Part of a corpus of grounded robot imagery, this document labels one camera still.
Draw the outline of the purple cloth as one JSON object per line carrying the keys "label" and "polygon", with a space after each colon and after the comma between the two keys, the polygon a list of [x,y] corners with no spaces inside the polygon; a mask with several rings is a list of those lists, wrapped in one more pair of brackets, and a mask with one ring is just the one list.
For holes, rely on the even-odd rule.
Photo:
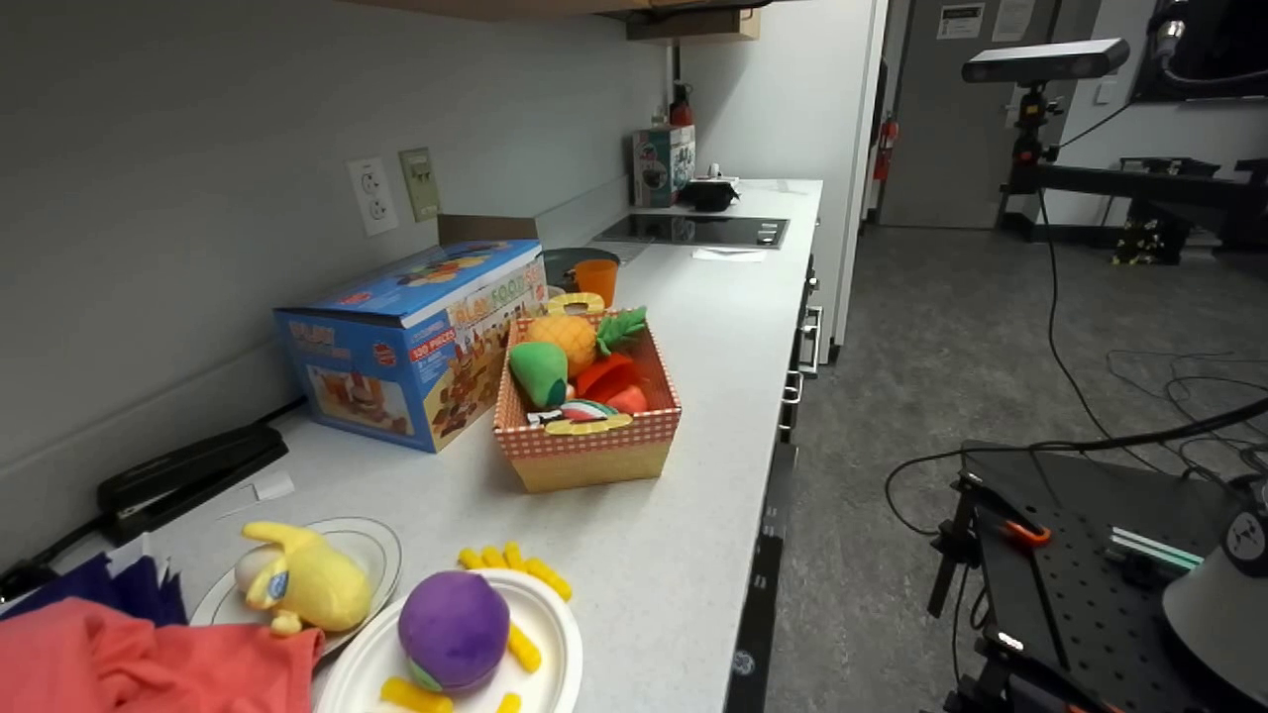
{"label": "purple cloth", "polygon": [[107,610],[147,617],[154,625],[184,625],[182,577],[170,568],[163,568],[154,555],[138,555],[125,568],[118,568],[112,555],[93,555],[70,576],[46,588],[34,588],[18,602],[5,606],[5,617],[18,617],[62,598],[85,598]]}

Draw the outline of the black pan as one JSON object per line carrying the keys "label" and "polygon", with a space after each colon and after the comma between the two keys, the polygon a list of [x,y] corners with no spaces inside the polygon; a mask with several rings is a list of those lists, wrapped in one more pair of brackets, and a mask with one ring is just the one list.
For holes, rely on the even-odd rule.
{"label": "black pan", "polygon": [[731,189],[731,182],[685,182],[676,189],[676,206],[690,209],[730,209],[741,193]]}

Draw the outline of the orange cup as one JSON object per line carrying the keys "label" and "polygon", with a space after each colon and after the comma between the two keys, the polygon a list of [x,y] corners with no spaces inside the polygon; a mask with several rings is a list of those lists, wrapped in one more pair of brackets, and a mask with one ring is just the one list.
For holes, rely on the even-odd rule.
{"label": "orange cup", "polygon": [[615,285],[616,285],[616,260],[615,256],[583,256],[569,268],[574,285],[583,293],[597,293],[603,301],[615,301]]}

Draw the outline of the yellow plush toy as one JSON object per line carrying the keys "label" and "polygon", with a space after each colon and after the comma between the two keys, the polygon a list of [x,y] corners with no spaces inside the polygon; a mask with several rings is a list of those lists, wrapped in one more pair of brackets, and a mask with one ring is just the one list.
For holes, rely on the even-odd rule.
{"label": "yellow plush toy", "polygon": [[356,629],[373,606],[368,569],[331,547],[321,531],[294,523],[245,523],[252,542],[240,602],[269,617],[274,633],[318,625],[321,633]]}

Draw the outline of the white paper plate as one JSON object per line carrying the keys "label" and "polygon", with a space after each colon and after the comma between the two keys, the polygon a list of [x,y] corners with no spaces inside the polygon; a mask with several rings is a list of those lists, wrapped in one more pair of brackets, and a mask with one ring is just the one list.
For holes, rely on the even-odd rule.
{"label": "white paper plate", "polygon": [[245,523],[248,547],[192,606],[192,625],[318,633],[321,659],[343,650],[400,582],[394,531],[375,520]]}
{"label": "white paper plate", "polygon": [[583,633],[553,569],[437,569],[327,670],[313,713],[574,713]]}

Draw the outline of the orange plush fruit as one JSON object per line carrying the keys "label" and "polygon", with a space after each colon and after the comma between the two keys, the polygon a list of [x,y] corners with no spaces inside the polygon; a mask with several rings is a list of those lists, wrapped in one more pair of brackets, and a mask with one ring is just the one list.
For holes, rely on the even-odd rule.
{"label": "orange plush fruit", "polygon": [[536,318],[536,321],[528,326],[528,337],[553,346],[553,349],[566,357],[566,373],[569,373],[569,377],[578,377],[583,370],[590,370],[590,363],[593,363],[593,354],[597,354],[597,329],[593,329],[585,318],[574,318],[574,313]]}

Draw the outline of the grey box on counter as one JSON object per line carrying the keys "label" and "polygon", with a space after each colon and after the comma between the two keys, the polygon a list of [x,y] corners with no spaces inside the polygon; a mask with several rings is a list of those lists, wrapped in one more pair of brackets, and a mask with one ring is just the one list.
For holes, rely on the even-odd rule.
{"label": "grey box on counter", "polygon": [[635,206],[668,204],[668,136],[665,130],[628,136],[628,204]]}

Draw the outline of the white wall outlet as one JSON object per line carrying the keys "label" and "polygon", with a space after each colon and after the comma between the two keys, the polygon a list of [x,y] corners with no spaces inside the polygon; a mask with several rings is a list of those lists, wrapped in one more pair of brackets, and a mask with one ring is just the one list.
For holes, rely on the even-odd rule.
{"label": "white wall outlet", "polygon": [[350,167],[354,178],[354,197],[360,209],[360,225],[368,237],[375,233],[392,233],[400,225],[394,219],[394,204],[392,204],[392,186],[388,186],[388,172],[379,160],[356,160]]}

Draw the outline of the black stapler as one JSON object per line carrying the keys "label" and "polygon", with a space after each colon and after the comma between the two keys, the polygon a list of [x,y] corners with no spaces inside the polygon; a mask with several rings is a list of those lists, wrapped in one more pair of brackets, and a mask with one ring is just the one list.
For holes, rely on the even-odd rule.
{"label": "black stapler", "polygon": [[221,437],[173,449],[138,466],[112,474],[99,490],[99,527],[112,542],[154,531],[208,497],[232,487],[258,466],[286,454],[286,439],[269,424],[228,427]]}

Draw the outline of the green plush vegetable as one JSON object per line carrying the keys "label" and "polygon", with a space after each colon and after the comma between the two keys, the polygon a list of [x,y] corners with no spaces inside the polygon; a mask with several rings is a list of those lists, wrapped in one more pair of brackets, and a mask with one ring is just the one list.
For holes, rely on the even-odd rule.
{"label": "green plush vegetable", "polygon": [[531,408],[558,408],[566,402],[566,354],[550,342],[520,342],[508,370]]}

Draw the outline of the white paper plate right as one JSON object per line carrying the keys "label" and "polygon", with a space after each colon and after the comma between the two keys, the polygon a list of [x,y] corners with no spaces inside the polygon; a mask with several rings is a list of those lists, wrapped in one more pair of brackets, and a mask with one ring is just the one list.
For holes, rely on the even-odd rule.
{"label": "white paper plate right", "polygon": [[327,670],[313,713],[574,713],[583,633],[553,569],[437,569]]}

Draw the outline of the purple plush ball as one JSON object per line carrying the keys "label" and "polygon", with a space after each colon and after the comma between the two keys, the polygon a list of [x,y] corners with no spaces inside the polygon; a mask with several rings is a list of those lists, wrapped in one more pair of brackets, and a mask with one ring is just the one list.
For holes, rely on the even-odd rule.
{"label": "purple plush ball", "polygon": [[501,596],[468,569],[417,582],[394,617],[406,679],[433,695],[484,688],[508,650],[509,610]]}

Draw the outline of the red checkered cardboard tray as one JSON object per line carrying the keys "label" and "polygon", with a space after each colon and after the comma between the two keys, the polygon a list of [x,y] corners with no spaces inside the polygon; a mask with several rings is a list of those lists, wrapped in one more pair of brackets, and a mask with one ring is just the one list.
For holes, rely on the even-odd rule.
{"label": "red checkered cardboard tray", "polygon": [[[647,411],[616,411],[574,391],[566,373],[566,402],[558,408],[531,408],[508,370],[499,377],[490,431],[523,490],[566,490],[590,482],[656,481],[676,437],[680,404],[668,388],[656,342],[640,308],[574,313],[597,329],[597,354],[627,354],[651,396]],[[520,318],[508,354],[528,337],[536,318]]]}

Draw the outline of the black breadboard cart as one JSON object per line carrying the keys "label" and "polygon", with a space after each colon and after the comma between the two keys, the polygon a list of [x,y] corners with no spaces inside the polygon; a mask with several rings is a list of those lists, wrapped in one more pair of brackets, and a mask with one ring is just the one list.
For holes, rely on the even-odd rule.
{"label": "black breadboard cart", "polygon": [[981,576],[941,713],[1265,713],[1265,482],[972,449],[927,610]]}

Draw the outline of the red plush pepper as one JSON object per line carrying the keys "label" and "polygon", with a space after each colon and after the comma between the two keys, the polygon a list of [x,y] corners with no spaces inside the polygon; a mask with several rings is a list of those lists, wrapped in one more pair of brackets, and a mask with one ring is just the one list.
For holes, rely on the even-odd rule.
{"label": "red plush pepper", "polygon": [[574,377],[574,391],[583,402],[597,402],[597,404],[608,404],[616,411],[647,411],[651,408],[651,396],[640,388],[640,373],[627,354],[603,357],[590,370],[583,370]]}

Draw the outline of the pink cloth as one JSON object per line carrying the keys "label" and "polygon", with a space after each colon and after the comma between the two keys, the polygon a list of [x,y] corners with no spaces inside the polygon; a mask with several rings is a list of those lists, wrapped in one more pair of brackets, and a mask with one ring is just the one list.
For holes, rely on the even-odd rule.
{"label": "pink cloth", "polygon": [[62,598],[0,625],[0,713],[309,713],[318,650],[318,633]]}

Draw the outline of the blue toy box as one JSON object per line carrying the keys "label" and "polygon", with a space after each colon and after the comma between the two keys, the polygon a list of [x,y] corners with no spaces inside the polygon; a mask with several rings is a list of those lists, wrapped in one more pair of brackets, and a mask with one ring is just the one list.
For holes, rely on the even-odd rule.
{"label": "blue toy box", "polygon": [[442,453],[494,404],[508,329],[541,299],[536,237],[433,244],[282,305],[276,337],[321,424]]}

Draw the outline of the red top bottle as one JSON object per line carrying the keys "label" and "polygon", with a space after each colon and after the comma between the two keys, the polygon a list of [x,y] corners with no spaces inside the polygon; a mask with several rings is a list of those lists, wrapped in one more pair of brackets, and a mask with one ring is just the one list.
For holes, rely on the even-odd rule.
{"label": "red top bottle", "polygon": [[690,102],[690,86],[673,82],[668,101],[668,189],[676,193],[698,167],[698,120]]}

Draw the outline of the black induction cooktop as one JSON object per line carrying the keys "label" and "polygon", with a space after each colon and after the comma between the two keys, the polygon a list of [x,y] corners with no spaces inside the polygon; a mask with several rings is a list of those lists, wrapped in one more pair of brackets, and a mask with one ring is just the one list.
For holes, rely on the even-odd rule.
{"label": "black induction cooktop", "polygon": [[603,230],[603,242],[661,242],[661,244],[751,244],[778,250],[789,219],[709,219],[709,213],[628,213]]}

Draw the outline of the white paper plate left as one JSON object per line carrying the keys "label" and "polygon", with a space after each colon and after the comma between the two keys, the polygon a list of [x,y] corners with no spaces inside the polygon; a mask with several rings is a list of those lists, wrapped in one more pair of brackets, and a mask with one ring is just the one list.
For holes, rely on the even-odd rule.
{"label": "white paper plate left", "polygon": [[192,606],[192,625],[318,633],[321,659],[343,650],[400,582],[394,531],[375,520],[245,523],[248,547]]}

